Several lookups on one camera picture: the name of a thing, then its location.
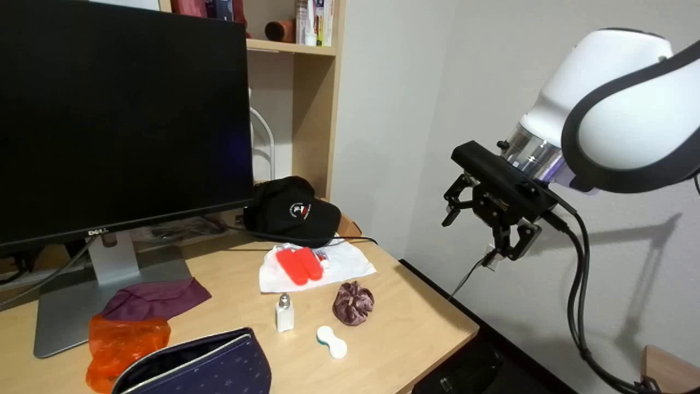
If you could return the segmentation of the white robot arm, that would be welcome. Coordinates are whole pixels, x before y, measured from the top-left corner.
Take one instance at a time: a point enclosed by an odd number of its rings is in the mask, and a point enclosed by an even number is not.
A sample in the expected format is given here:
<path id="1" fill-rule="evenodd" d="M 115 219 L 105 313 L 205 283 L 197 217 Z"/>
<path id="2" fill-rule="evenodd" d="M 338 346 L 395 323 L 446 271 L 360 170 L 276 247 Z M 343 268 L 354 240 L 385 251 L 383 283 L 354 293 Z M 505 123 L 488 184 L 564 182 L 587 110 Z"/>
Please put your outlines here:
<path id="1" fill-rule="evenodd" d="M 596 29 L 581 38 L 518 129 L 496 151 L 453 149 L 462 174 L 446 215 L 474 212 L 493 251 L 520 258 L 572 191 L 649 192 L 700 172 L 700 42 L 676 53 L 653 33 Z"/>

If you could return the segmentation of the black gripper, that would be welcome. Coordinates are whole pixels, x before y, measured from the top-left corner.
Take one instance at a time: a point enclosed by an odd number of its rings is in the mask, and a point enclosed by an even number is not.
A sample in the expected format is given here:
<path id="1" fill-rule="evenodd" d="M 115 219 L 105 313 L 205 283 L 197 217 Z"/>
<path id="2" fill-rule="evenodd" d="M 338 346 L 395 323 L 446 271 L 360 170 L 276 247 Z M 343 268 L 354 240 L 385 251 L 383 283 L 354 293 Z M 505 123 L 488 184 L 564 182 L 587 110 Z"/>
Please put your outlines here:
<path id="1" fill-rule="evenodd" d="M 471 191 L 468 202 L 458 196 L 466 187 Z M 503 258 L 518 261 L 540 233 L 535 226 L 543 212 L 540 191 L 522 177 L 462 172 L 458 182 L 453 182 L 443 192 L 443 202 L 441 228 L 453 226 L 462 210 L 471 210 L 492 230 L 493 249 Z"/>

